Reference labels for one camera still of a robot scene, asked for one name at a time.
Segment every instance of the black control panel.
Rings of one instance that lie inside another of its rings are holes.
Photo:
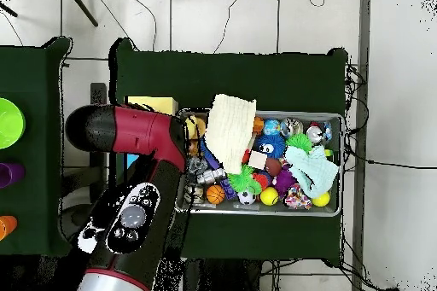
[[[113,253],[131,253],[143,244],[157,206],[160,193],[151,183],[140,183],[125,198],[111,226],[106,245]]]

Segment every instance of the purple cup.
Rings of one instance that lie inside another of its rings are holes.
[[[25,174],[24,166],[18,163],[0,163],[0,189],[20,181]]]

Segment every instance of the gray metal tray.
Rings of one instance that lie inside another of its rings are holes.
[[[207,122],[207,112],[209,109],[181,109],[178,112],[179,117],[185,120],[190,115],[203,118]],[[233,201],[224,200],[217,206],[206,203],[205,205],[192,205],[191,214],[238,214],[238,215],[271,215],[271,216],[313,216],[313,217],[334,217],[337,215],[343,203],[343,153],[345,139],[345,120],[342,116],[335,113],[305,113],[305,112],[276,112],[276,111],[257,111],[256,115],[263,119],[284,119],[294,118],[300,120],[304,127],[308,126],[311,121],[324,122],[328,121],[332,125],[332,140],[325,146],[334,152],[334,163],[340,167],[339,173],[335,178],[334,184],[330,191],[330,201],[325,207],[312,206],[306,209],[290,209],[278,202],[274,206],[265,206],[261,202],[255,202],[253,205],[244,206],[238,199]],[[184,199],[184,186],[186,178],[183,175],[179,182],[178,196],[175,201],[177,212],[187,212],[190,204]]]

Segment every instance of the green cloth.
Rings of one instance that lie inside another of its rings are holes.
[[[125,96],[172,96],[179,108],[210,108],[214,95],[225,93],[256,99],[258,110],[344,115],[347,53],[336,49],[330,54],[155,53],[135,51],[131,41],[123,39],[111,49],[109,97],[123,102]],[[186,218],[178,215],[178,220]],[[341,258],[340,235],[341,214],[333,218],[193,214],[182,255],[326,258],[336,265]]]
[[[17,228],[0,241],[0,254],[60,256],[69,245],[58,229],[61,194],[61,116],[59,75],[69,38],[53,38],[41,48],[0,46],[0,97],[26,118],[23,137],[0,149],[1,162],[18,162],[26,176],[0,189],[0,215],[12,215]]]

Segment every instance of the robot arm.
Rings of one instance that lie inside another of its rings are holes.
[[[66,129],[76,148],[140,154],[128,183],[101,196],[79,233],[79,248],[91,256],[78,291],[150,291],[185,169],[184,124],[162,113],[86,106]]]

